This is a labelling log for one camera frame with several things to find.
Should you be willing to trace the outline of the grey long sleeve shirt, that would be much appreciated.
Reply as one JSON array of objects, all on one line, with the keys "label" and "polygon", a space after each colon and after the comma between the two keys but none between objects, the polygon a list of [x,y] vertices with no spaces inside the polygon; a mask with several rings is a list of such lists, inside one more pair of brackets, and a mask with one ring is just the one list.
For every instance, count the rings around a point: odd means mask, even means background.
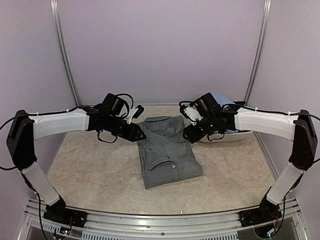
[{"label": "grey long sleeve shirt", "polygon": [[137,125],[146,135],[137,142],[146,189],[203,175],[191,144],[183,138],[182,116],[147,117]]}]

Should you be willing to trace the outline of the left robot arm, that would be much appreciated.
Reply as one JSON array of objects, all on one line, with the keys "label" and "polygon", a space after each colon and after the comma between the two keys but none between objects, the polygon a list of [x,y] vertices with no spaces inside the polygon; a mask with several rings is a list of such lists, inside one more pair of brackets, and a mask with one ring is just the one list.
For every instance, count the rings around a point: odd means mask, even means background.
[{"label": "left robot arm", "polygon": [[146,138],[140,126],[133,123],[144,111],[141,105],[128,104],[124,94],[108,93],[95,105],[45,113],[19,110],[7,120],[11,127],[6,139],[14,169],[20,171],[26,184],[46,203],[46,211],[63,223],[70,211],[57,190],[37,163],[35,141],[69,132],[109,132],[116,139],[138,142]]}]

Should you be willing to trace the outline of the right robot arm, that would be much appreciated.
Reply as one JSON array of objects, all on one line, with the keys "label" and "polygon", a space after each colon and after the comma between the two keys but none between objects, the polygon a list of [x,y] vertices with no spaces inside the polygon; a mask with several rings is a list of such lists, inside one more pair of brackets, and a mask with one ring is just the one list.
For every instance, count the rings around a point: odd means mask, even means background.
[{"label": "right robot arm", "polygon": [[227,131],[254,132],[290,143],[287,163],[255,212],[260,222],[268,221],[275,214],[275,207],[317,162],[318,136],[314,127],[317,117],[307,110],[277,111],[237,102],[219,103],[210,92],[178,105],[180,113],[190,122],[183,129],[183,137],[191,144],[204,137],[211,141],[214,134],[225,136]]}]

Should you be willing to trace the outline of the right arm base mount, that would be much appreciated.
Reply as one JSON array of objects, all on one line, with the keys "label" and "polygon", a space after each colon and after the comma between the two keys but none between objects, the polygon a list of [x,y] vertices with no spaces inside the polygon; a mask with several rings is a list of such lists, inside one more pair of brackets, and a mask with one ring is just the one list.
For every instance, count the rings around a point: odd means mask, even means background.
[{"label": "right arm base mount", "polygon": [[260,207],[240,211],[238,215],[242,227],[267,223],[276,219],[280,219],[283,216],[279,208],[274,211],[269,211],[266,208]]}]

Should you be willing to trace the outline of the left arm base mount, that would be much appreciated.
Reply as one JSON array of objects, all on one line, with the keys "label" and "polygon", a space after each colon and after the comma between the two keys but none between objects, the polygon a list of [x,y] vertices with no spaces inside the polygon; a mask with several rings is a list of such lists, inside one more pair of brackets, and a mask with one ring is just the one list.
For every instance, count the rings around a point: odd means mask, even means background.
[{"label": "left arm base mount", "polygon": [[84,228],[88,213],[81,210],[64,208],[63,210],[46,209],[43,217],[55,223],[70,227]]}]

